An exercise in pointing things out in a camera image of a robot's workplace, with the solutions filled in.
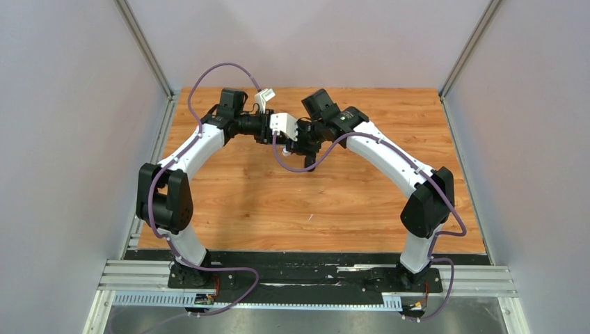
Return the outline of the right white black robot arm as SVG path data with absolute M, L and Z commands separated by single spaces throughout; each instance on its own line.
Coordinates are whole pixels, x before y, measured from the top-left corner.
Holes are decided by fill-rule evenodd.
M 367 160 L 406 197 L 400 220 L 407 237 L 396 277 L 404 289 L 417 289 L 431 266 L 435 236 L 452 213 L 452 172 L 446 167 L 434 169 L 410 156 L 362 111 L 353 106 L 341 110 L 324 89 L 304 98 L 302 104 L 308 116 L 297 120 L 297 136 L 287 141 L 285 149 L 305 157 L 306 171 L 314 170 L 321 145 L 330 141 Z

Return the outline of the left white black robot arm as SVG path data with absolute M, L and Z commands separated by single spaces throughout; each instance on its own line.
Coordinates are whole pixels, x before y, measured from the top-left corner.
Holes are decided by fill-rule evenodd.
M 243 90 L 224 88 L 220 100 L 199 119 L 196 130 L 174 153 L 157 164 L 145 163 L 138 172 L 136 215 L 165 239 L 175 256 L 179 274 L 196 287 L 212 281 L 210 252 L 191 227 L 193 199 L 190 182 L 202 165 L 230 139 L 252 136 L 268 143 L 271 112 L 266 103 L 275 97 L 271 88 L 259 90 L 251 112 L 244 107 L 248 95 Z

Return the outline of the black earbud charging case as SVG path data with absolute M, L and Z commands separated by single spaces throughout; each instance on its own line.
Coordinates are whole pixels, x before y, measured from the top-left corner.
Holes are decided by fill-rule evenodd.
M 308 155 L 304 158 L 304 169 L 306 172 L 312 172 L 315 170 L 316 157 L 314 155 Z

